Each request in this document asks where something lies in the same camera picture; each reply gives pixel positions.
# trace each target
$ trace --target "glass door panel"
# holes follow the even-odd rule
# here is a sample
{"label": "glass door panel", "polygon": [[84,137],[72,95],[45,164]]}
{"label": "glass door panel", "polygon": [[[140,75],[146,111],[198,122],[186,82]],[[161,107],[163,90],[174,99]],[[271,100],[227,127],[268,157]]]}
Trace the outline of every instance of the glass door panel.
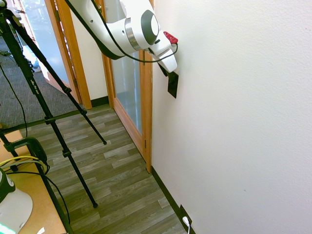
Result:
{"label": "glass door panel", "polygon": [[[108,23],[125,18],[119,0],[105,0],[105,11]],[[138,58],[139,53],[135,52],[131,56]],[[112,67],[116,98],[142,134],[139,62],[123,57],[112,60]]]}
{"label": "glass door panel", "polygon": [[69,80],[59,51],[59,46],[53,31],[52,23],[44,0],[19,0],[21,10],[25,11],[24,24],[29,24],[35,36],[36,43],[55,70],[57,75],[67,84]]}

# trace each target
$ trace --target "wooden door frame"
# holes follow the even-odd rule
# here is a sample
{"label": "wooden door frame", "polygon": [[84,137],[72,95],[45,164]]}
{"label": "wooden door frame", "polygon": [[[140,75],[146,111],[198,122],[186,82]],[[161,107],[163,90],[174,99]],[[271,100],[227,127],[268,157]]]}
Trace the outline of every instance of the wooden door frame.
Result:
{"label": "wooden door frame", "polygon": [[[98,0],[105,9],[104,0]],[[152,60],[152,57],[146,51],[139,52],[140,59]],[[140,90],[141,90],[141,121],[142,121],[142,135],[137,130],[134,123],[125,113],[120,102],[116,98],[114,76],[112,69],[112,61],[110,58],[103,55],[103,63],[105,68],[105,77],[107,84],[107,92],[109,103],[115,109],[121,122],[132,138],[137,149],[140,151],[146,162],[146,170],[152,171],[152,103],[153,103],[153,66],[152,63],[140,63]]]}
{"label": "wooden door frame", "polygon": [[[75,85],[74,80],[75,78],[75,74],[71,65],[71,61],[67,52],[67,48],[66,48],[66,44],[65,44],[65,39],[62,33],[62,28],[60,26],[59,21],[56,19],[55,17],[55,12],[56,12],[56,7],[54,4],[53,0],[45,0],[45,5],[51,20],[51,24],[52,24],[52,28],[58,43],[58,47],[59,47],[59,52],[60,55],[62,57],[63,60],[63,64],[64,64],[64,68],[68,77],[68,81],[69,84],[65,81],[63,81],[63,83],[65,84],[66,87],[70,87],[72,92],[72,96],[74,97],[74,99],[78,102],[81,103],[81,96],[79,93],[79,89],[78,87]],[[60,90],[61,92],[63,92],[63,90],[61,89],[61,87],[57,84],[57,82],[55,81],[54,77],[48,72],[48,77],[49,77],[49,81],[47,81],[49,84],[51,84],[52,86],[54,86],[55,88],[57,88],[58,90]]]}
{"label": "wooden door frame", "polygon": [[[54,0],[45,0],[45,2],[46,2],[46,4],[48,4],[48,2],[50,2],[49,5],[53,7]],[[69,51],[69,53],[71,55],[71,59],[72,59],[70,61],[69,55],[68,55],[68,53],[66,53],[67,62],[69,64],[70,68],[72,68],[72,67],[74,68],[74,69],[71,69],[71,72],[73,74],[73,82],[77,83],[77,85],[78,85],[76,92],[80,93],[80,97],[81,97],[80,100],[82,101],[83,106],[86,109],[92,109],[89,90],[88,90],[87,81],[86,81],[86,77],[85,77],[83,66],[82,66],[80,51],[79,51],[79,47],[78,47],[78,42],[77,42],[77,38],[76,38],[73,20],[71,17],[70,8],[67,5],[67,3],[65,2],[65,0],[56,0],[56,2],[57,2],[57,6],[58,6],[59,19],[60,19],[62,26],[63,26],[63,29],[64,29],[64,35],[66,37],[66,41],[67,41],[67,45],[68,45],[68,51]],[[56,15],[55,15],[54,10],[52,11],[51,14],[53,14],[53,15],[50,16],[50,18],[54,18],[54,20],[56,20]],[[64,36],[62,34],[62,30],[58,27],[57,30],[54,29],[54,31],[55,31],[55,33],[58,32],[59,36],[63,39],[62,46],[64,46],[66,49],[66,44],[64,41]]]}

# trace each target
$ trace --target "black tripod leg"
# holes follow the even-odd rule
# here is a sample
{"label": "black tripod leg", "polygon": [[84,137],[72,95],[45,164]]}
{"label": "black tripod leg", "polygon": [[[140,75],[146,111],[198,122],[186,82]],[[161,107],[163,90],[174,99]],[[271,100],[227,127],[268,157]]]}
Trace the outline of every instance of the black tripod leg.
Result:
{"label": "black tripod leg", "polygon": [[72,103],[76,106],[76,108],[79,110],[79,112],[83,115],[83,117],[86,119],[86,121],[89,123],[89,125],[93,128],[95,133],[98,135],[98,137],[102,140],[104,145],[106,145],[106,141],[101,136],[101,134],[98,132],[98,130],[95,128],[93,123],[90,121],[90,119],[87,117],[87,111],[83,110],[79,104],[76,102],[74,97],[71,95],[71,89],[66,87],[61,79],[58,77],[56,72],[53,70],[51,65],[48,63],[47,59],[43,55],[43,53],[39,50],[39,48],[36,46],[36,44],[33,42],[33,40],[28,36],[27,32],[22,26],[19,26],[13,19],[13,16],[8,13],[7,18],[10,20],[11,24],[13,25],[14,29],[19,33],[19,35],[23,38],[23,40],[26,42],[26,44],[29,46],[29,48],[34,52],[36,57],[43,63],[43,65],[47,68],[47,70],[51,73],[55,81],[58,83],[58,85],[61,87],[63,92],[69,97],[69,99],[72,101]]}
{"label": "black tripod leg", "polygon": [[85,183],[73,157],[72,157],[72,153],[70,152],[70,150],[68,149],[64,138],[62,136],[62,134],[59,131],[58,126],[55,123],[55,118],[53,117],[53,115],[51,114],[48,105],[46,104],[37,84],[36,81],[34,79],[33,73],[31,71],[30,65],[28,64],[28,61],[25,59],[19,44],[17,43],[17,41],[15,40],[11,29],[9,27],[9,25],[6,22],[6,18],[3,16],[3,14],[0,14],[0,30],[3,36],[3,39],[5,41],[5,43],[7,44],[7,46],[9,47],[9,50],[11,51],[15,62],[19,65],[20,69],[22,70],[27,83],[30,87],[30,89],[32,90],[33,94],[36,96],[40,106],[42,107],[43,112],[45,113],[46,117],[45,117],[45,122],[46,124],[51,124],[55,134],[57,135],[57,138],[61,144],[61,146],[63,147],[63,156],[64,157],[68,157],[70,162],[73,165],[73,168],[75,169],[84,189],[86,190],[92,204],[93,207],[97,207],[97,203],[95,202],[95,200],[92,197],[92,194],[87,186],[87,184]]}
{"label": "black tripod leg", "polygon": [[1,140],[3,141],[3,143],[4,143],[5,149],[6,149],[8,152],[10,152],[10,153],[13,155],[13,157],[18,157],[18,156],[19,156],[18,153],[16,153],[13,144],[12,144],[10,141],[8,141],[8,139],[5,137],[5,135],[3,134],[3,132],[1,131],[1,129],[0,129],[0,139],[1,139]]}

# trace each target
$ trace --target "black end effector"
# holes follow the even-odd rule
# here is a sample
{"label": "black end effector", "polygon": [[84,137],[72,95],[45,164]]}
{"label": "black end effector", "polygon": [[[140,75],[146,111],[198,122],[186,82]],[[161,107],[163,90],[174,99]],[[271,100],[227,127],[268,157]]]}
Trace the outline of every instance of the black end effector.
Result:
{"label": "black end effector", "polygon": [[160,69],[162,70],[163,74],[168,77],[168,92],[176,98],[177,92],[177,83],[179,81],[179,75],[175,72],[167,72],[160,64],[158,64]]}

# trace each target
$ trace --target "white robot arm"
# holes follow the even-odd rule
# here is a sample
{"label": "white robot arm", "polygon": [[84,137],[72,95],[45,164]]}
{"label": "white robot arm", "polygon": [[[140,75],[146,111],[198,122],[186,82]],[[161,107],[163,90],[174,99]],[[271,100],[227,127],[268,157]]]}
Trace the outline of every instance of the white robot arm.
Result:
{"label": "white robot arm", "polygon": [[104,55],[119,59],[138,50],[147,50],[171,73],[177,68],[171,42],[160,30],[148,0],[120,0],[126,18],[107,23],[93,0],[65,0]]}

